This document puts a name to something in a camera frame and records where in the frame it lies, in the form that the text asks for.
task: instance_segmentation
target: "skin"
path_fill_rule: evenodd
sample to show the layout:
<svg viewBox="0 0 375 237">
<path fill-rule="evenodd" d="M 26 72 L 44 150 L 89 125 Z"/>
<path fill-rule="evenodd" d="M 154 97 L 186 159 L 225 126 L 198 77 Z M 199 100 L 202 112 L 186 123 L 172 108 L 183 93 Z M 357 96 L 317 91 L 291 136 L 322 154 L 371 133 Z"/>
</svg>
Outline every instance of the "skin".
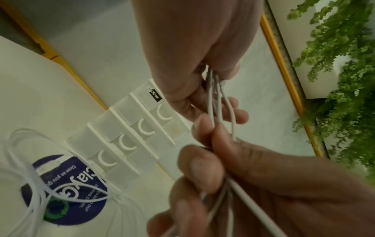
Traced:
<svg viewBox="0 0 375 237">
<path fill-rule="evenodd" d="M 153 217 L 148 234 L 159 237 L 176 223 L 180 237 L 225 237 L 227 204 L 211 225 L 199 192 L 217 193 L 225 170 L 289 237 L 373 236 L 375 192 L 341 166 L 319 157 L 283 155 L 244 141 L 233 142 L 221 125 L 212 129 L 201 115 L 192 130 L 199 146 L 184 147 L 178 165 L 184 176 L 172 188 L 170 209 Z M 234 235 L 272 236 L 250 210 L 234 197 Z"/>
<path fill-rule="evenodd" d="M 132 0 L 144 54 L 170 105 L 195 121 L 207 110 L 202 72 L 231 79 L 259 28 L 262 0 Z M 236 109 L 237 123 L 248 121 Z M 229 112 L 223 109 L 225 120 Z"/>
</svg>

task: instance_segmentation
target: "foliage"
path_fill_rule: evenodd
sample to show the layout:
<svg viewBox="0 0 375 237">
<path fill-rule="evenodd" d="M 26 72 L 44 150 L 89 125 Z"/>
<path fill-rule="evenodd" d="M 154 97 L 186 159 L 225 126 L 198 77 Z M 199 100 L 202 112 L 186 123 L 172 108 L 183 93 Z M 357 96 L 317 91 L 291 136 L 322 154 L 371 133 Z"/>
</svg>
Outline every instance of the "foliage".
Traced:
<svg viewBox="0 0 375 237">
<path fill-rule="evenodd" d="M 318 1 L 306 0 L 288 18 L 300 17 Z M 331 1 L 311 19 L 311 24 L 322 22 L 311 34 L 314 40 L 307 42 L 307 48 L 295 62 L 295 66 L 312 65 L 308 77 L 314 81 L 318 72 L 332 70 L 336 57 L 350 57 L 341 69 L 338 89 L 323 103 L 311 102 L 294 127 L 317 122 L 318 138 L 333 135 L 338 139 L 330 153 L 366 167 L 375 167 L 375 40 L 366 28 L 372 8 L 368 0 Z"/>
</svg>

